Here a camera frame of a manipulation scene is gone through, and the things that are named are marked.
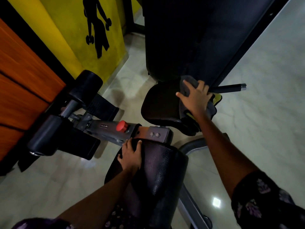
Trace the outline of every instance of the black silhouette of woman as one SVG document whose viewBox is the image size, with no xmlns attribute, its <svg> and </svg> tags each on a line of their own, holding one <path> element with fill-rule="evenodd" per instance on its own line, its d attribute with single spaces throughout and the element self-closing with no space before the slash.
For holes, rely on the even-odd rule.
<svg viewBox="0 0 305 229">
<path fill-rule="evenodd" d="M 109 30 L 109 26 L 112 25 L 110 18 L 107 18 L 99 0 L 83 0 L 84 14 L 88 22 L 89 35 L 86 36 L 86 42 L 89 45 L 94 43 L 94 37 L 91 35 L 91 23 L 93 24 L 94 35 L 95 35 L 95 50 L 97 53 L 97 58 L 102 56 L 102 47 L 108 50 L 109 43 L 106 36 L 105 26 L 101 19 L 97 17 L 96 7 L 101 14 L 102 18 L 106 22 L 106 30 Z"/>
</svg>

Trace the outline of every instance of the black handle grip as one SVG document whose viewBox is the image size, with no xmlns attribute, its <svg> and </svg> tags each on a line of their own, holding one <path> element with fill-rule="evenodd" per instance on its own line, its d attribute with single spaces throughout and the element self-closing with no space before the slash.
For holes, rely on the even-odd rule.
<svg viewBox="0 0 305 229">
<path fill-rule="evenodd" d="M 219 87 L 210 87 L 209 92 L 214 93 L 228 93 L 228 92 L 240 92 L 246 90 L 246 84 L 233 84 L 233 85 L 226 85 L 226 86 L 219 86 Z"/>
</svg>

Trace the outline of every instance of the floor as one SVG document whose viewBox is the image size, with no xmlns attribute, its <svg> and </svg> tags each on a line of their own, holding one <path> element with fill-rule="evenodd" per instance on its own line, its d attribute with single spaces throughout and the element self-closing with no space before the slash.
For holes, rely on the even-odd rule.
<svg viewBox="0 0 305 229">
<path fill-rule="evenodd" d="M 222 85 L 247 83 L 245 92 L 223 94 L 214 123 L 281 188 L 305 208 L 305 2 L 291 0 L 239 61 Z M 145 39 L 125 38 L 129 59 L 103 96 L 124 110 L 122 119 L 148 126 L 140 114 L 147 91 Z M 191 138 L 174 131 L 173 145 Z M 103 185 L 119 146 L 108 143 L 84 160 L 57 151 L 29 169 L 13 170 L 0 184 L 0 228 L 29 217 L 56 217 Z M 189 157 L 185 185 L 213 228 L 239 228 L 220 177 L 208 152 Z M 220 200 L 220 205 L 213 201 Z M 177 210 L 174 229 L 188 225 Z"/>
</svg>

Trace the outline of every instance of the hand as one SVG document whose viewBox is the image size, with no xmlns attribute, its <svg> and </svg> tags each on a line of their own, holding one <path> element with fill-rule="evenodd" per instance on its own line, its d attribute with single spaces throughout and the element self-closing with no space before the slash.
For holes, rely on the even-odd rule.
<svg viewBox="0 0 305 229">
<path fill-rule="evenodd" d="M 123 170 L 125 169 L 134 169 L 137 172 L 141 168 L 142 157 L 141 157 L 141 145 L 142 141 L 138 141 L 137 149 L 133 151 L 132 149 L 132 138 L 126 140 L 122 146 L 122 158 L 117 157 L 120 162 Z"/>
<path fill-rule="evenodd" d="M 200 117 L 205 114 L 208 101 L 212 97 L 212 93 L 208 93 L 209 86 L 204 85 L 204 81 L 199 80 L 199 85 L 197 88 L 194 88 L 186 80 L 183 81 L 184 84 L 189 88 L 190 94 L 188 97 L 184 96 L 180 92 L 176 93 L 184 106 L 193 114 L 195 118 Z"/>
</svg>

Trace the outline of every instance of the red knob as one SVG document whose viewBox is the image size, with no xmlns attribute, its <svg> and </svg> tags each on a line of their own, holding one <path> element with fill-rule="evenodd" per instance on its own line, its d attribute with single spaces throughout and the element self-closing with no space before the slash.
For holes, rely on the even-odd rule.
<svg viewBox="0 0 305 229">
<path fill-rule="evenodd" d="M 120 121 L 117 125 L 116 125 L 116 130 L 118 132 L 125 132 L 128 128 L 128 124 L 125 121 Z"/>
</svg>

